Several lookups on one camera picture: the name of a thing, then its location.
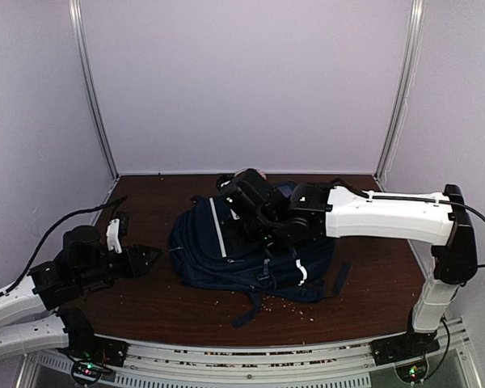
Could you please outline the navy blue student backpack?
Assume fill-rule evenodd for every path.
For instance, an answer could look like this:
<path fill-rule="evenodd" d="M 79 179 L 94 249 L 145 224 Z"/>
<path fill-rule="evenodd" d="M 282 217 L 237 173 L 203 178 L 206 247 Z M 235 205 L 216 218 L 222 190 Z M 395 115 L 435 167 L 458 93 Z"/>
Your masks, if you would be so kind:
<path fill-rule="evenodd" d="M 257 242 L 243 241 L 232 230 L 233 220 L 217 196 L 195 198 L 193 207 L 177 217 L 168 251 L 182 285 L 247 295 L 252 307 L 233 320 L 236 328 L 262 310 L 263 295 L 299 303 L 327 298 L 324 277 L 335 249 L 333 238 L 271 253 Z"/>

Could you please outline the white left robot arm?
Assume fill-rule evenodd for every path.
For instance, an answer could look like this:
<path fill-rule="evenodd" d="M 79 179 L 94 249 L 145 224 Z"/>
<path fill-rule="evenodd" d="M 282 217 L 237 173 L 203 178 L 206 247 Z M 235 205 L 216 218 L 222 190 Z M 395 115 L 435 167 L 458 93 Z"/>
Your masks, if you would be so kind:
<path fill-rule="evenodd" d="M 145 276 L 160 259 L 157 247 L 123 245 L 128 219 L 124 213 L 113 218 L 105 235 L 94 226 L 74 227 L 64 233 L 54 259 L 0 289 L 0 361 L 45 349 L 83 359 L 103 355 L 84 312 L 67 303 L 110 289 L 119 279 Z"/>

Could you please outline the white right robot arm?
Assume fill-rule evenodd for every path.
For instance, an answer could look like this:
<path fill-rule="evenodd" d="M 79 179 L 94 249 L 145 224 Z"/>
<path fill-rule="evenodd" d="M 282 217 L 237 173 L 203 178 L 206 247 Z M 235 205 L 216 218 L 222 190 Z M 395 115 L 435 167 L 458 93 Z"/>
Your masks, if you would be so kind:
<path fill-rule="evenodd" d="M 462 192 L 422 195 L 362 191 L 341 178 L 301 183 L 285 195 L 256 169 L 217 181 L 217 198 L 247 238 L 270 245 L 297 245 L 354 236 L 397 238 L 431 244 L 433 274 L 411 311 L 410 330 L 399 337 L 404 356 L 416 356 L 453 300 L 477 273 L 474 227 Z"/>

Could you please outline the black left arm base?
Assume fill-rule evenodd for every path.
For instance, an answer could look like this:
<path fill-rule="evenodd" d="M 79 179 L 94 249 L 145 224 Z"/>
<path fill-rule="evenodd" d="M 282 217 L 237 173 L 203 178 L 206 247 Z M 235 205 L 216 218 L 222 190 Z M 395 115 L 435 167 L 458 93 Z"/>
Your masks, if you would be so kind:
<path fill-rule="evenodd" d="M 69 340 L 64 349 L 71 356 L 101 365 L 124 366 L 129 348 L 127 342 L 96 335 L 95 329 L 79 308 L 59 310 L 56 316 L 64 324 L 63 331 Z"/>

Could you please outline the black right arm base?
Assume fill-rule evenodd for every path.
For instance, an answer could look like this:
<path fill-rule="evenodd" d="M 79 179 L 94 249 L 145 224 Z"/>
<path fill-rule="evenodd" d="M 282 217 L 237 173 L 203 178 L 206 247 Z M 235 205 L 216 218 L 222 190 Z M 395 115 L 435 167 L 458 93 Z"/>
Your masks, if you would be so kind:
<path fill-rule="evenodd" d="M 425 356 L 440 349 L 437 331 L 417 333 L 411 328 L 407 332 L 376 339 L 369 343 L 376 366 Z"/>

